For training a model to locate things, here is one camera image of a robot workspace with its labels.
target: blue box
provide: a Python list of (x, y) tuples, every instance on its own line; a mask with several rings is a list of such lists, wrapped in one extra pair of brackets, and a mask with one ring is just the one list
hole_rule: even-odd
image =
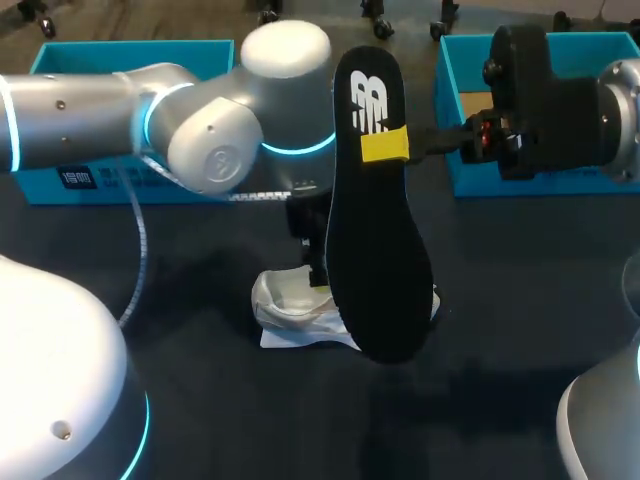
[[(200, 80), (208, 80), (233, 68), (234, 43), (232, 40), (49, 43), (40, 49), (30, 73), (111, 73), (161, 62), (182, 65)], [(216, 201), (178, 187), (135, 157), (121, 157), (120, 161), (140, 203)], [(32, 205), (129, 203), (113, 158), (60, 169), (17, 172), (14, 176)]]
[[(560, 78), (599, 76), (616, 60), (640, 56), (627, 33), (549, 34), (551, 61)], [(461, 125), (466, 116), (461, 93), (489, 92), (482, 79), (492, 35), (442, 38), (436, 66), (435, 111), (438, 127)], [(505, 181), (495, 163), (464, 165), (458, 152), (447, 155), (456, 197), (640, 193), (640, 185), (620, 185), (597, 167), (536, 175), (533, 180)]]

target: caster wheel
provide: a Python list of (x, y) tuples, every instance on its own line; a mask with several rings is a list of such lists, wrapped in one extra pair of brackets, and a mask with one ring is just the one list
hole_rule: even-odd
[(443, 35), (449, 33), (449, 28), (443, 22), (434, 22), (429, 27), (429, 33), (434, 42), (439, 42)]
[(640, 46), (640, 18), (631, 20), (631, 23), (629, 23), (629, 34), (631, 38), (633, 38), (633, 41)]
[(569, 32), (571, 27), (573, 27), (573, 22), (565, 12), (560, 11), (553, 16), (554, 32)]
[(386, 20), (379, 18), (373, 25), (373, 34), (379, 40), (387, 40), (395, 31), (391, 27), (391, 24)]
[(18, 11), (22, 14), (25, 22), (34, 22), (36, 20), (36, 10), (26, 2), (18, 3)]
[(277, 22), (278, 20), (280, 20), (280, 15), (273, 10), (263, 11), (258, 15), (258, 25), (266, 25), (267, 23)]
[(44, 17), (38, 21), (40, 24), (40, 29), (44, 36), (47, 38), (54, 38), (56, 36), (56, 26), (53, 23), (53, 20), (49, 17)]

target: black shoe insole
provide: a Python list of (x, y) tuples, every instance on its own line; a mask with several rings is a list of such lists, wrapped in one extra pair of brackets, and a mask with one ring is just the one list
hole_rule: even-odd
[(364, 162), (361, 146), (362, 135), (405, 127), (402, 74), (388, 52), (358, 47), (342, 57), (333, 89), (329, 285), (362, 352), (379, 363), (405, 362), (421, 349), (430, 329), (431, 264), (409, 210), (405, 162)]

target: yellow tape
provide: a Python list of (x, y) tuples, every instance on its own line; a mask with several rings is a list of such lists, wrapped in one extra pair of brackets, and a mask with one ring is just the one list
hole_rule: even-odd
[(406, 125), (397, 130), (362, 135), (360, 144), (363, 162), (409, 160), (409, 136)]

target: dark tabletop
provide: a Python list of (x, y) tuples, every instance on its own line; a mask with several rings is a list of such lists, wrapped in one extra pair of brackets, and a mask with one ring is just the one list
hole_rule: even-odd
[[(409, 62), (411, 41), (394, 45), (409, 123), (430, 125), (437, 51), (424, 43), (423, 63)], [(442, 323), (395, 368), (338, 346), (258, 347), (251, 286), (300, 258), (282, 204), (144, 208), (151, 267), (126, 336), (152, 402), (158, 478), (566, 478), (562, 392), (639, 326), (621, 274), (640, 245), (640, 198), (455, 200), (441, 158), (411, 169), (408, 194)], [(9, 178), (0, 252), (85, 286), (116, 316), (138, 268), (130, 209), (32, 208)]]

